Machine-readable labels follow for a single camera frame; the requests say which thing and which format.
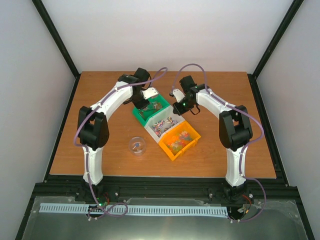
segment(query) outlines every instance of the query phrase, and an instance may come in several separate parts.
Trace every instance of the white wall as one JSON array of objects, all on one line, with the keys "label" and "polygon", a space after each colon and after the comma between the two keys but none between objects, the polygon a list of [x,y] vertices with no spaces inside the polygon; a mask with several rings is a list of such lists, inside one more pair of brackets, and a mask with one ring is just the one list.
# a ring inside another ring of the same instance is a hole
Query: white wall
[{"label": "white wall", "polygon": [[304,1],[258,78],[288,176],[320,239],[320,1]]},{"label": "white wall", "polygon": [[15,238],[42,182],[74,78],[31,0],[0,7],[0,233]]},{"label": "white wall", "polygon": [[177,71],[195,62],[207,71],[249,73],[291,2],[43,1],[80,71]]}]

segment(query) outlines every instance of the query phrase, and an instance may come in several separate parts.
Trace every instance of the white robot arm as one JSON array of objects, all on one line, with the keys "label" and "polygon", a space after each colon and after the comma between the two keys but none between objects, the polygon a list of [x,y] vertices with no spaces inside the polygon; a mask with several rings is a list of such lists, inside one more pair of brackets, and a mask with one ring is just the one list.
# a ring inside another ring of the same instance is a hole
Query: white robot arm
[{"label": "white robot arm", "polygon": [[[196,85],[191,76],[184,77],[180,81],[180,84],[185,94],[177,88],[172,91],[177,101],[173,104],[173,112],[181,115],[189,110],[192,112],[194,106],[199,110],[199,105],[208,109],[219,119],[219,136],[222,145],[226,147],[227,171],[225,179],[231,187],[242,185],[246,181],[242,174],[245,173],[247,149],[243,153],[241,153],[241,150],[252,138],[253,134],[249,118],[235,112],[227,107],[227,105],[239,108],[245,112],[247,111],[246,108],[244,106],[236,107],[230,103],[223,105],[221,102],[225,101],[222,98],[217,96],[210,88],[208,88],[208,92],[204,84]],[[241,154],[242,161],[240,167],[242,173],[240,173],[239,168]]]},{"label": "white robot arm", "polygon": [[83,179],[87,183],[89,182],[87,172],[90,172],[90,180],[93,185],[97,185],[103,178],[102,152],[109,139],[108,121],[115,110],[125,102],[133,102],[138,109],[143,109],[149,104],[148,98],[159,94],[153,87],[142,89],[141,85],[126,86],[145,82],[149,76],[149,73],[142,68],[139,68],[134,75],[124,74],[118,79],[112,90],[100,101],[90,107],[83,106],[80,109],[78,127],[93,109],[99,107],[90,118],[91,122],[86,122],[78,135],[80,143],[86,145],[86,147],[82,147],[84,161],[86,161],[86,154],[88,153],[88,169],[85,169],[83,175]]}]

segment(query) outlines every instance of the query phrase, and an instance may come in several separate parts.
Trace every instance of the black metal frame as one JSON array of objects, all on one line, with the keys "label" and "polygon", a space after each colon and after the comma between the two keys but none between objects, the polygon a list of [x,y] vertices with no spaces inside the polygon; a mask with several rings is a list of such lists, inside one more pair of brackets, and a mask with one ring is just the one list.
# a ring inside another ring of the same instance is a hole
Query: black metal frame
[{"label": "black metal frame", "polygon": [[[266,109],[259,91],[257,78],[262,69],[266,65],[272,52],[276,48],[285,30],[289,26],[299,7],[304,0],[293,0],[290,8],[284,16],[280,26],[273,36],[270,44],[265,50],[261,60],[259,61],[253,74],[248,74],[249,83],[254,96],[256,107],[260,116],[262,126],[265,130],[265,138],[270,151],[273,162],[276,179],[259,179],[265,188],[268,199],[278,200],[295,200],[306,234],[309,239],[315,239],[311,230],[304,206],[302,204],[298,189],[289,186],[286,173],[279,155],[276,141],[270,126],[270,122],[266,113]],[[83,187],[84,181],[82,176],[72,175],[50,175],[50,169],[58,148],[58,144],[67,120],[67,116],[80,80],[76,66],[74,65],[62,39],[59,36],[45,6],[41,0],[32,0],[45,25],[47,26],[57,47],[61,51],[65,61],[67,62],[72,74],[75,77],[72,93],[67,104],[64,117],[60,126],[60,130],[52,151],[49,165],[44,177],[44,181],[36,183],[29,204],[26,208],[25,215],[21,222],[16,239],[22,239],[23,233],[28,222],[28,218],[36,196],[74,196],[79,201],[92,202],[92,196],[86,192]],[[112,201],[123,201],[129,198],[181,198],[181,199],[197,199],[209,203],[217,203],[223,206],[231,207],[239,204],[229,203],[224,198],[219,198],[218,190],[224,184],[224,178],[177,178],[177,177],[110,177],[104,176],[101,184],[107,189],[111,195]],[[260,187],[255,183],[248,181],[247,191],[253,194],[254,198],[263,198]]]}]

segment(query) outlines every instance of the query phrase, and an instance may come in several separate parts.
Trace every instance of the orange bin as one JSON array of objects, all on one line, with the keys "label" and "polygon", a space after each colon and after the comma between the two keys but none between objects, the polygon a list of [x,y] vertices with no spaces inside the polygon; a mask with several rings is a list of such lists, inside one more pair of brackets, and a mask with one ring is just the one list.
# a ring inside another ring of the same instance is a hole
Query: orange bin
[{"label": "orange bin", "polygon": [[[170,146],[172,146],[173,142],[179,141],[179,136],[182,136],[185,133],[188,133],[187,136],[190,140],[184,141],[186,145],[181,150],[179,150],[178,152],[174,151]],[[197,133],[196,130],[194,130],[193,127],[189,123],[187,123],[187,121],[183,121],[173,129],[168,131],[162,137],[158,144],[169,156],[169,158],[172,161],[174,161],[177,157],[181,156],[186,150],[188,150],[191,147],[194,147],[197,144],[199,138],[201,138],[199,133]]]}]

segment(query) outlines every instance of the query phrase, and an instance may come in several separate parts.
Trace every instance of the wooden table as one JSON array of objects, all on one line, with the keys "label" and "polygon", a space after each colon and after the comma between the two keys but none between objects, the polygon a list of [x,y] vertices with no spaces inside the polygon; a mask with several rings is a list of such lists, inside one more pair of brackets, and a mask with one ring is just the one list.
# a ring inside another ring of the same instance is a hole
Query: wooden table
[{"label": "wooden table", "polygon": [[[52,175],[83,175],[84,153],[73,145],[78,112],[82,106],[91,106],[99,101],[115,85],[121,72],[83,72],[65,123],[65,127],[50,170]],[[168,72],[154,82],[154,87],[171,104],[169,96],[176,72]],[[204,82],[201,72],[183,72],[182,77],[192,75],[198,84]],[[259,119],[258,111],[246,72],[208,72],[208,85],[220,97],[235,105],[244,105],[248,112]],[[219,140],[219,121],[206,110],[183,117],[201,135],[195,147],[183,156],[171,161],[154,139],[144,130],[132,114],[133,104],[122,105],[108,122],[110,137],[103,149],[102,172],[106,176],[161,176],[161,177],[213,177],[221,178],[227,172],[226,150]],[[253,139],[261,131],[251,122]],[[142,156],[133,156],[128,144],[131,138],[145,139],[147,149]],[[245,173],[248,177],[275,178],[276,174],[266,140],[251,145],[246,154]]]}]

